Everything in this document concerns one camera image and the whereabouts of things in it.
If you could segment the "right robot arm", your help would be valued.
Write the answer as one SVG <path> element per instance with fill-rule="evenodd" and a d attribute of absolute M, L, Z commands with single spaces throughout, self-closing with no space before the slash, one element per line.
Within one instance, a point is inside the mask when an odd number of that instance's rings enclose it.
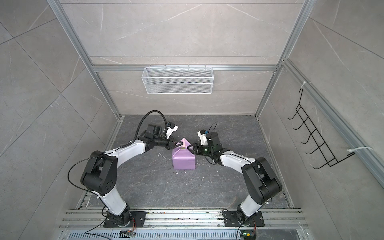
<path fill-rule="evenodd" d="M 263 158 L 248 158 L 224 148 L 216 132 L 198 132 L 200 142 L 187 149 L 194 155 L 209 157 L 212 164 L 231 168 L 244 177 L 248 195 L 237 207 L 237 219 L 247 226 L 260 217 L 260 209 L 283 190 L 283 186 L 269 162 Z"/>

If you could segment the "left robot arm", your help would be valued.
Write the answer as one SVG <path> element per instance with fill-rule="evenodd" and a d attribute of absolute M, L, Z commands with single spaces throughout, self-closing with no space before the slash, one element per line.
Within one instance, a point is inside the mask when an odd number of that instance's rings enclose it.
<path fill-rule="evenodd" d="M 128 144 L 110 152 L 94 151 L 91 154 L 81 176 L 81 184 L 99 197 L 108 209 L 107 218 L 116 225 L 125 227 L 131 221 L 130 207 L 116 187 L 118 167 L 154 147 L 172 150 L 181 146 L 182 143 L 175 142 L 172 136 L 177 129 L 178 126 L 172 122 L 168 122 L 165 128 L 149 124 L 147 130 Z"/>

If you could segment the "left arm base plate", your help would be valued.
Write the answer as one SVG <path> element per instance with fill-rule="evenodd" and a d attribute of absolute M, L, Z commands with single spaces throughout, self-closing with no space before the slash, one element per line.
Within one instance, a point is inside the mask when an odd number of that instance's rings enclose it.
<path fill-rule="evenodd" d="M 113 214 L 107 214 L 106 220 L 103 224 L 104 228 L 132 228 L 134 225 L 136 228 L 143 228 L 146 212 L 124 212 L 121 216 L 115 216 Z"/>

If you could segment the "pink wrapping paper sheet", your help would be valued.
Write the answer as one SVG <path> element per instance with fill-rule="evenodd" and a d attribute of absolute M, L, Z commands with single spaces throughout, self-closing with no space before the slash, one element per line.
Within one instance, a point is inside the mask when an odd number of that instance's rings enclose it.
<path fill-rule="evenodd" d="M 188 142 L 185 138 L 183 138 L 181 142 L 182 145 L 176 147 L 172 151 L 173 167 L 175 170 L 195 170 L 195 155 L 188 150 L 190 142 Z"/>

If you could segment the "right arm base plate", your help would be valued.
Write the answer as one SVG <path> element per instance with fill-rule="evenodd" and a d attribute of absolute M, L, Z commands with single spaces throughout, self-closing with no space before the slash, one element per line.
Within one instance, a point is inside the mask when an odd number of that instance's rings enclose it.
<path fill-rule="evenodd" d="M 252 216 L 247 217 L 240 211 L 222 210 L 225 227 L 264 227 L 264 217 L 261 212 L 256 212 Z"/>

